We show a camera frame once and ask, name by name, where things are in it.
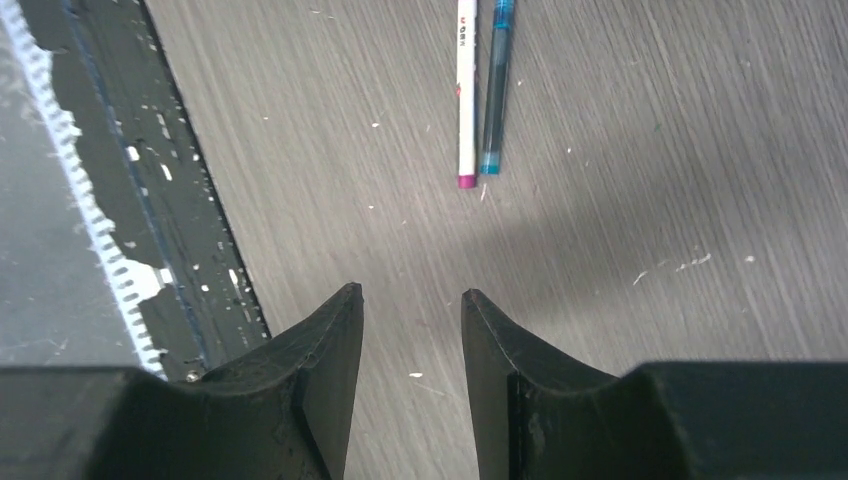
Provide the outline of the magenta cap white marker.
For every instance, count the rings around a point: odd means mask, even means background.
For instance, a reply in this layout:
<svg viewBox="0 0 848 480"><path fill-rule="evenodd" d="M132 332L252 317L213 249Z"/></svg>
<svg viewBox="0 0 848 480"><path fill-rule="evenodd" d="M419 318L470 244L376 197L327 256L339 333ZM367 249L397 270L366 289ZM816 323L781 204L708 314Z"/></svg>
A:
<svg viewBox="0 0 848 480"><path fill-rule="evenodd" d="M457 2L458 187L476 186L476 0Z"/></svg>

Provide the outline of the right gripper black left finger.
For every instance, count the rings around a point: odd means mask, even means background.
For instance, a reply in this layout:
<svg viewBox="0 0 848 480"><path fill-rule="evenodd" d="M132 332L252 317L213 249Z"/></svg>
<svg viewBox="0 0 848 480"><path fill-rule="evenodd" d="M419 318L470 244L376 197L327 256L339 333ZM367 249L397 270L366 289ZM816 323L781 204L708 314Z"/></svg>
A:
<svg viewBox="0 0 848 480"><path fill-rule="evenodd" d="M193 382L130 367L1 371L5 479L340 479L360 285Z"/></svg>

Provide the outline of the light blue marker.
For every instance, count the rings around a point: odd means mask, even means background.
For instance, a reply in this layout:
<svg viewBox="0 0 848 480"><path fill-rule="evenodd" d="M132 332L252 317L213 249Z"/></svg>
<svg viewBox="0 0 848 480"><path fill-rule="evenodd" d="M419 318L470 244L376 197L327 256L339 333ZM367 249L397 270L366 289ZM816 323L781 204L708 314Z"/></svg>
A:
<svg viewBox="0 0 848 480"><path fill-rule="evenodd" d="M514 0L497 0L495 2L488 65L483 148L479 165L482 175L497 175L500 172L514 10Z"/></svg>

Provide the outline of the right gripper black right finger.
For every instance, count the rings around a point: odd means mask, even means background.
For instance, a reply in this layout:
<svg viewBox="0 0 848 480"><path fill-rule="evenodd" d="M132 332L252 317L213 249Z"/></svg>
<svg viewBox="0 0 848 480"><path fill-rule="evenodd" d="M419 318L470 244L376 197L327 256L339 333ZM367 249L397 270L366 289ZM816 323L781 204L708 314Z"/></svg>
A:
<svg viewBox="0 0 848 480"><path fill-rule="evenodd" d="M483 479L843 479L843 362L664 361L621 377L476 289L462 343Z"/></svg>

